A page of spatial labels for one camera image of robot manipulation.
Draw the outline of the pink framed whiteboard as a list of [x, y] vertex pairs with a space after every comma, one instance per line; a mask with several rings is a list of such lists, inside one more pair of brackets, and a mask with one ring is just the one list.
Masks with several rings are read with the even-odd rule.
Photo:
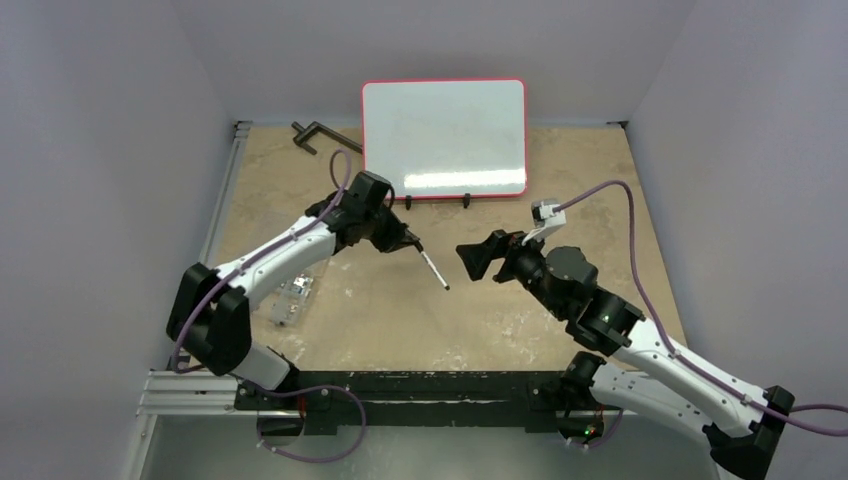
[[361, 88], [363, 166], [399, 197], [518, 197], [529, 183], [519, 78], [372, 80]]

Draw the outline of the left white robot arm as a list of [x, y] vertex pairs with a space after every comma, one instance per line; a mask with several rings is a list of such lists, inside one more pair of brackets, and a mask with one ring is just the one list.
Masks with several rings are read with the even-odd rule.
[[251, 313], [286, 281], [361, 241], [381, 253], [421, 250], [420, 239], [385, 204], [390, 191], [387, 180], [361, 171], [253, 252], [215, 268], [192, 265], [180, 281], [167, 336], [213, 374], [247, 380], [272, 408], [289, 407], [298, 395], [290, 376], [295, 368], [253, 338]]

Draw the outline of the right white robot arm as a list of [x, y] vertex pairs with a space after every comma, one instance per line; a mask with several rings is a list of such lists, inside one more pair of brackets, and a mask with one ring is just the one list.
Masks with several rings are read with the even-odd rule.
[[456, 252], [473, 281], [501, 260], [494, 281], [517, 281], [589, 350], [594, 372], [565, 375], [564, 399], [576, 407], [594, 399], [622, 406], [695, 437], [728, 473], [765, 478], [793, 395], [741, 380], [664, 337], [656, 320], [598, 285], [597, 268], [579, 248], [543, 247], [524, 232], [495, 230]]

